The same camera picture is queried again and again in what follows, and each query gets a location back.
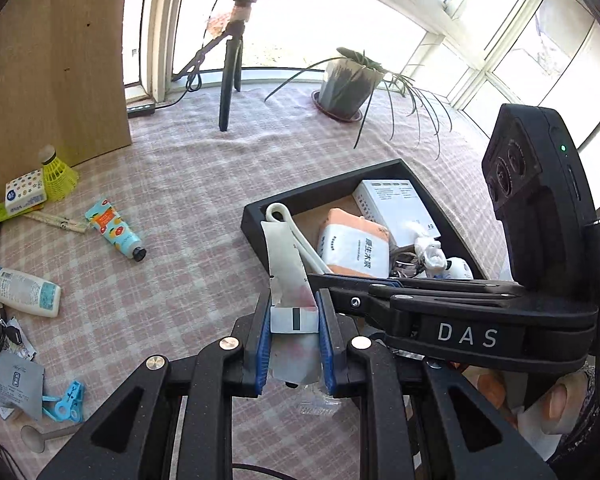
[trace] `yellow shuttlecock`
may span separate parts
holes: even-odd
[[[62,200],[75,189],[78,174],[58,158],[51,144],[40,150],[40,162],[48,200]]]

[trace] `tissue box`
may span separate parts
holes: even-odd
[[[11,216],[45,200],[46,191],[42,170],[35,170],[7,184],[4,207]]]
[[[440,231],[409,180],[363,180],[353,198],[367,220],[389,229],[392,246],[413,245],[415,237],[407,222],[417,222],[431,238],[440,238]]]

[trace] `white bottle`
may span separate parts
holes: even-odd
[[[34,316],[56,317],[60,291],[47,280],[0,267],[0,302],[6,306]]]

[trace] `table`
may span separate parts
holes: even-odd
[[[80,218],[107,196],[145,241],[141,263],[127,260],[96,231],[64,232],[26,218],[3,226],[0,265],[62,286],[56,319],[16,314],[45,366],[45,393],[59,395],[71,380],[86,384],[85,416],[104,402],[146,357],[174,360],[227,335],[252,312],[267,275],[240,232],[245,204],[376,162],[401,157],[441,205],[491,278],[506,254],[482,171],[481,154],[460,133],[432,127],[422,138],[410,100],[394,98],[396,132],[386,94],[374,97],[362,140],[356,124],[341,124],[311,102],[315,86],[288,86],[263,103],[270,87],[235,94],[230,130],[218,132],[218,89],[130,121],[133,144],[77,167],[80,184],[45,210]],[[300,415],[295,390],[269,381],[259,400],[234,401],[234,458],[301,479],[358,475],[358,412],[351,403],[333,418]],[[64,440],[43,454],[20,440],[23,415],[0,419],[0,441],[34,478]],[[34,423],[57,429],[51,420]],[[256,478],[237,472],[237,480]]]

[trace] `das logo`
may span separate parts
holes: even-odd
[[[440,328],[438,329],[438,341],[452,341],[457,342],[458,344],[465,344],[468,346],[474,345],[474,336],[475,336],[475,344],[481,344],[485,348],[492,348],[496,344],[496,334],[498,331],[494,328],[490,328],[485,330],[484,334],[482,331],[475,331],[470,326],[468,326],[464,332],[462,330],[454,332],[454,328],[449,323],[440,323]]]

